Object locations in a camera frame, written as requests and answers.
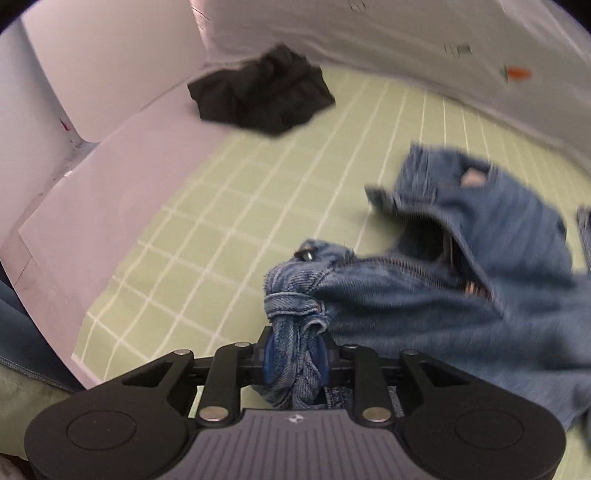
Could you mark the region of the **blue denim jeans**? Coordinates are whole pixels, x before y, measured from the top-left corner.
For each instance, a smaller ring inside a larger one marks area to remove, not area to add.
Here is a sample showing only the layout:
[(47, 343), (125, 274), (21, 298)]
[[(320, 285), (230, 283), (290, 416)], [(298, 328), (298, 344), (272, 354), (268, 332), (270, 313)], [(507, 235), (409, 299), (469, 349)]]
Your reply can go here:
[(565, 427), (590, 414), (590, 279), (572, 269), (562, 217), (506, 171), (413, 145), (394, 188), (370, 203), (405, 229), (359, 256), (308, 240), (264, 280), (279, 409), (344, 408), (326, 389), (318, 335), (395, 358), (415, 349), (533, 401)]

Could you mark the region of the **green grid cutting mat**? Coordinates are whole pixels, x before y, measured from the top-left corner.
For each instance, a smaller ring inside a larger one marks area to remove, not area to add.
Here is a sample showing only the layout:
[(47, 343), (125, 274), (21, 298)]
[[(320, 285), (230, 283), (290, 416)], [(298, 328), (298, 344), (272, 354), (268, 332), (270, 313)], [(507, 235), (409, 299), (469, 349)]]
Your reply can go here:
[(88, 309), (74, 361), (100, 383), (176, 348), (197, 356), (253, 341), (263, 277), (308, 238), (366, 255), (396, 226), (370, 210), (413, 143), (492, 160), (563, 216), (585, 265), (576, 211), (589, 177), (563, 155), (454, 101), (396, 79), (325, 68), (337, 104), (280, 139), (233, 133), (153, 216)]

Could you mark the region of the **black crumpled garment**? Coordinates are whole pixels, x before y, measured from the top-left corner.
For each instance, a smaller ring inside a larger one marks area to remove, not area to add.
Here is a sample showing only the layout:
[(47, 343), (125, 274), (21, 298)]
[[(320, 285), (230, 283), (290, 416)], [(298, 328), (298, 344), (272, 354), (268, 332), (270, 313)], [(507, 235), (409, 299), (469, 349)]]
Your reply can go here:
[(238, 69), (221, 69), (187, 84), (199, 116), (273, 137), (335, 105), (322, 69), (279, 44)]

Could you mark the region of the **white foam board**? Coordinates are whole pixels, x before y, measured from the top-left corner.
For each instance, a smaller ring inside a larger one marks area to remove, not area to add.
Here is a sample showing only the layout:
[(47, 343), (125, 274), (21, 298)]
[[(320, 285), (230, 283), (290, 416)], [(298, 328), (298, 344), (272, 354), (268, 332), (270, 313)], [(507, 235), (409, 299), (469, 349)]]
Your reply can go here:
[(206, 50), (190, 1), (39, 1), (1, 36), (1, 258), (85, 386), (87, 310), (153, 215), (228, 138), (186, 85)]

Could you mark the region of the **grey printed backdrop cloth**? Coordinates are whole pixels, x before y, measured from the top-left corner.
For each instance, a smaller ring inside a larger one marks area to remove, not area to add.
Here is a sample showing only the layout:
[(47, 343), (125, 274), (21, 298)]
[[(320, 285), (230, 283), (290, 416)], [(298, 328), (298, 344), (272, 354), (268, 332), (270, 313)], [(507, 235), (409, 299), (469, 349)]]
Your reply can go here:
[(552, 1), (196, 1), (208, 59), (277, 43), (413, 78), (590, 157), (590, 35)]

